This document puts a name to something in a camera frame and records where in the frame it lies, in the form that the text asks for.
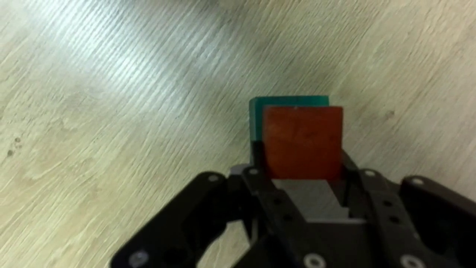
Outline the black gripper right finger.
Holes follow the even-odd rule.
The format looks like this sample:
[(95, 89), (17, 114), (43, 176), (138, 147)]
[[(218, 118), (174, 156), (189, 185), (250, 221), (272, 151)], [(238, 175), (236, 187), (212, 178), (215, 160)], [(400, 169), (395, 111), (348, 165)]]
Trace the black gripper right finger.
[(339, 202), (376, 233), (389, 268), (476, 268), (476, 202), (418, 174), (394, 182), (342, 153)]

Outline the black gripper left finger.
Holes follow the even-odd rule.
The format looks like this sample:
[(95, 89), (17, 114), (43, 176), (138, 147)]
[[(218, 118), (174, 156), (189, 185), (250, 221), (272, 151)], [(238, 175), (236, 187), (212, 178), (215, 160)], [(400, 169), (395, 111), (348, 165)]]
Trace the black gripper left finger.
[(196, 268), (232, 221), (250, 246), (233, 268), (303, 268), (297, 227), (303, 218), (264, 168), (264, 145), (251, 144), (251, 162), (227, 175), (203, 171), (111, 257), (108, 268)]

